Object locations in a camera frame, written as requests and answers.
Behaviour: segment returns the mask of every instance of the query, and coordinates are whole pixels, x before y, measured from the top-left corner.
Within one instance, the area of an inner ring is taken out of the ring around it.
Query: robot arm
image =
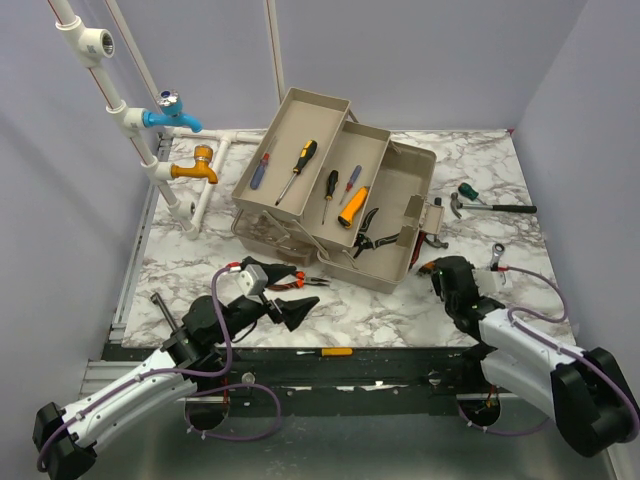
[[[264,289],[294,273],[295,267],[262,264],[247,257],[240,269],[238,284],[244,295],[222,306],[231,339],[265,314],[293,331],[319,301],[318,297],[290,302],[265,298]],[[223,343],[224,336],[211,295],[196,299],[182,322],[178,327],[171,319],[172,333],[162,347],[98,393],[64,408],[49,403],[38,411],[33,441],[38,451],[45,452],[44,470],[51,479],[79,478],[102,449],[145,415],[179,398],[222,386],[222,375],[185,373],[223,368],[215,345]]]
[[[613,355],[559,342],[509,315],[503,304],[479,294],[473,270],[464,257],[444,257],[435,261],[431,279],[458,329],[486,346],[480,359],[485,379],[547,414],[583,456],[630,440],[640,411]]]

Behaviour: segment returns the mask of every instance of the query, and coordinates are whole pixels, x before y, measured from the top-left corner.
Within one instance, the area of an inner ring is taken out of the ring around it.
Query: marble table top
[[[429,199],[441,196],[447,205],[441,239],[450,246],[448,250],[436,250],[425,244],[418,265],[444,255],[463,255],[476,267],[487,266],[492,245],[501,242],[506,246],[502,264],[531,269],[553,278],[544,235],[535,215],[463,211],[463,218],[457,219],[448,208],[450,193],[463,181],[481,192],[487,203],[531,204],[507,132],[413,131],[394,133],[392,139],[432,150],[438,157]],[[169,161],[185,166],[193,164],[193,148],[199,143],[207,143],[217,150],[217,142],[213,140],[176,138]],[[260,261],[275,263],[273,259],[247,251],[230,230],[237,213],[231,191],[256,147],[244,143],[231,146],[223,171],[218,172],[220,184],[211,197],[202,231],[195,241],[183,236],[164,201],[158,200],[126,319],[123,346],[158,347],[169,337],[169,326],[149,300],[153,292],[159,292],[174,317],[180,319],[193,300],[210,293],[212,274],[227,263],[249,254]],[[177,179],[172,186],[178,198],[194,202],[203,188],[200,180],[193,179]],[[304,270],[313,276],[323,276],[319,263]],[[264,317],[254,332],[236,345],[300,348],[473,345],[475,340],[459,332],[445,314],[430,280],[418,277],[415,271],[417,267],[391,295],[335,279],[331,279],[330,288],[306,286],[277,294],[269,292],[268,297],[279,296],[284,300],[317,295],[320,303],[294,332]],[[494,298],[507,305],[525,305],[547,315],[559,315],[561,303],[550,288],[516,272],[507,275],[513,288],[492,295]],[[223,302],[240,295],[231,275],[222,277],[218,290]],[[559,340],[575,343],[568,322],[555,325],[532,320],[531,323]]]

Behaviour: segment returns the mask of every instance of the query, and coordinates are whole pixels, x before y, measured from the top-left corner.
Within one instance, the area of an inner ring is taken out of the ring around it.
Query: beige toolbox
[[[335,113],[320,114],[317,107],[340,111],[340,117]],[[298,108],[300,112],[292,115],[291,111]],[[443,207],[426,201],[436,155],[429,150],[391,142],[388,130],[345,121],[348,114],[346,100],[297,89],[289,91],[233,191],[232,198],[242,210],[236,216],[232,231],[249,250],[298,265],[308,265],[317,256],[331,276],[391,293],[408,272],[419,232],[437,234],[440,231]],[[303,125],[302,134],[296,123],[286,120],[289,116]],[[316,133],[314,121],[307,116],[316,116],[318,131],[322,130],[323,134]],[[331,130],[326,128],[331,123],[326,121],[329,118],[334,122],[331,128],[336,127],[333,133],[327,133]],[[250,190],[251,177],[274,134],[277,139],[265,176],[257,190]],[[294,134],[300,145],[296,149],[279,150],[280,144],[291,145],[290,136]],[[320,138],[329,143],[321,145]],[[297,161],[297,148],[301,149],[308,139],[318,142],[316,157],[320,153],[320,158],[311,159],[296,179],[285,196],[286,200],[291,195],[290,201],[283,200],[275,207],[275,200]],[[344,204],[339,205],[356,165],[362,166],[362,172]],[[334,169],[339,172],[339,181],[322,225],[327,177]],[[300,188],[293,193],[296,185]],[[345,229],[337,217],[363,186],[370,187],[367,200],[356,215],[353,227]],[[354,244],[362,220],[374,208],[378,211],[364,234],[373,241],[397,234],[397,240],[377,249],[363,250],[354,258],[357,252]]]

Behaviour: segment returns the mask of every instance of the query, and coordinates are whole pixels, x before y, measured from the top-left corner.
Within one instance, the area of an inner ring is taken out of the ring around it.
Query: gray floor
[[[519,429],[540,420],[536,410],[516,399],[496,426]],[[269,422],[233,419],[223,429],[254,433]],[[456,417],[289,417],[269,439],[230,443],[187,435],[182,404],[176,403],[120,437],[83,478],[604,480],[615,478],[611,472],[606,455],[580,457],[553,425],[508,439],[466,428]]]

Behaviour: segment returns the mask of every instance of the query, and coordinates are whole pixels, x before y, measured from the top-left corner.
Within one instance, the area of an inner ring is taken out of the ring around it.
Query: screwdriver
[[[362,187],[353,196],[349,203],[347,203],[347,206],[344,207],[344,210],[338,217],[338,221],[344,228],[351,228],[353,226],[353,217],[356,216],[358,210],[360,210],[364,205],[364,201],[367,199],[368,194],[369,187]]]
[[[356,168],[353,169],[353,173],[351,174],[351,177],[349,177],[349,181],[347,182],[347,188],[344,191],[344,195],[342,195],[342,200],[340,200],[339,205],[342,205],[342,203],[344,202],[344,199],[347,198],[347,193],[349,193],[349,190],[353,188],[353,184],[356,183],[356,180],[358,179],[358,176],[360,175],[361,171],[362,171],[362,167],[360,165],[356,166]]]
[[[271,150],[271,147],[273,146],[273,143],[275,141],[276,141],[276,137],[273,137],[269,142],[269,145],[267,145],[267,148],[264,151],[264,155],[262,155],[262,158],[260,159],[258,168],[256,168],[256,171],[253,173],[253,177],[251,177],[251,183],[249,184],[249,186],[251,187],[252,190],[256,190],[260,186],[260,183],[262,182],[262,177],[264,177],[264,171],[267,169],[267,165],[269,164],[269,151]]]
[[[478,192],[476,192],[473,187],[467,182],[462,182],[460,186],[458,186],[458,192],[460,192],[460,195],[462,195],[463,197],[467,197],[469,200],[473,201],[477,199],[480,203],[486,205],[486,203],[478,198]]]
[[[324,205],[324,215],[322,215],[322,224],[324,225],[324,219],[327,218],[327,209],[329,208],[329,200],[333,200],[333,192],[336,191],[336,185],[338,184],[338,171],[331,170],[329,178],[327,178],[327,195],[324,197],[326,203]]]
[[[282,190],[282,193],[278,197],[278,200],[276,200],[276,206],[280,204],[280,202],[282,201],[285,194],[287,193],[287,190],[289,190],[289,187],[291,186],[293,181],[296,179],[298,175],[300,175],[300,173],[302,172],[302,169],[305,167],[307,163],[309,163],[309,160],[311,160],[313,155],[316,153],[317,149],[318,149],[318,142],[316,142],[315,140],[309,140],[304,145],[304,147],[302,148],[302,151],[300,152],[300,158],[298,158],[298,163],[296,163],[296,166],[293,167],[293,175],[291,176],[291,179],[289,179],[289,183],[287,183],[287,186],[284,187],[284,190]]]

